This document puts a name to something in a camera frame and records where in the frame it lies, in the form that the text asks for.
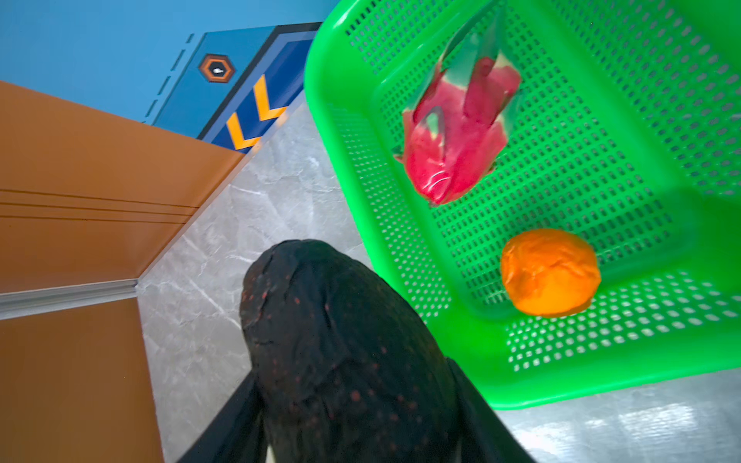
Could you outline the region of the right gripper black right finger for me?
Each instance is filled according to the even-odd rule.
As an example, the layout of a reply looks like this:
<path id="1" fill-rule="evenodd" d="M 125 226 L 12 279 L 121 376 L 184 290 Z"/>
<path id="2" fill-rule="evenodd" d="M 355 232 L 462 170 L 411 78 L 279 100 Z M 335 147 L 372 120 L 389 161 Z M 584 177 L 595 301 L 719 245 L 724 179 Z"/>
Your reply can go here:
<path id="1" fill-rule="evenodd" d="M 447 358 L 457 385 L 460 461 L 513 463 L 535 460 L 509 432 L 461 367 Z"/>

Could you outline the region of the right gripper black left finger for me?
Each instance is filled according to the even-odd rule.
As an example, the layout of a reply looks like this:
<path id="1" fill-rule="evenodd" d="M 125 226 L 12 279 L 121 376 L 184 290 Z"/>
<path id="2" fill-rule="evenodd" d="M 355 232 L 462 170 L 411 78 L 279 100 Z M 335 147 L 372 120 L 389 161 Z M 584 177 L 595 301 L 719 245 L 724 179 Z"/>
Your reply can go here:
<path id="1" fill-rule="evenodd" d="M 264 401 L 249 372 L 179 462 L 266 462 Z"/>

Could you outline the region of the dark avocado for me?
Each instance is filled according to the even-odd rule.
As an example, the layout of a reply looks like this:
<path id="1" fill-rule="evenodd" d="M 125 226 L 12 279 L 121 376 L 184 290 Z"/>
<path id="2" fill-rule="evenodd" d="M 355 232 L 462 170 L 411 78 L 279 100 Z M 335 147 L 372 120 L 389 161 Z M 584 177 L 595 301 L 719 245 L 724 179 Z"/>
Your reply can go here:
<path id="1" fill-rule="evenodd" d="M 455 380 L 420 316 L 368 266 L 314 239 L 264 251 L 239 306 L 279 462 L 449 462 Z"/>

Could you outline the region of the orange fruit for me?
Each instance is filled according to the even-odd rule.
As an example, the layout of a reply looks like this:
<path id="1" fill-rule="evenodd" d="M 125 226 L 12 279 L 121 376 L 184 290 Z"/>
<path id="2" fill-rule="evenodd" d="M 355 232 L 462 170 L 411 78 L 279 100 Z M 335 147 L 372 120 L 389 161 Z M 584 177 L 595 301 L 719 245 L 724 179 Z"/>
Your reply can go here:
<path id="1" fill-rule="evenodd" d="M 594 248 L 574 233 L 552 229 L 525 231 L 510 239 L 501 271 L 515 309 L 542 318 L 587 310 L 601 283 Z"/>

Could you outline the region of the red dragon fruit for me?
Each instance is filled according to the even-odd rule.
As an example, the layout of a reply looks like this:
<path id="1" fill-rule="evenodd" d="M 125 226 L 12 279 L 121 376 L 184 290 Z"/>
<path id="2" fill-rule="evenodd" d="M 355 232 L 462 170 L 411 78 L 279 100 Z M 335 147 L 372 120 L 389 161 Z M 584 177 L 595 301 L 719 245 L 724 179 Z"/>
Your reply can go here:
<path id="1" fill-rule="evenodd" d="M 505 2 L 490 1 L 463 23 L 403 109 L 394 156 L 432 206 L 475 188 L 509 142 L 523 77 L 505 15 Z"/>

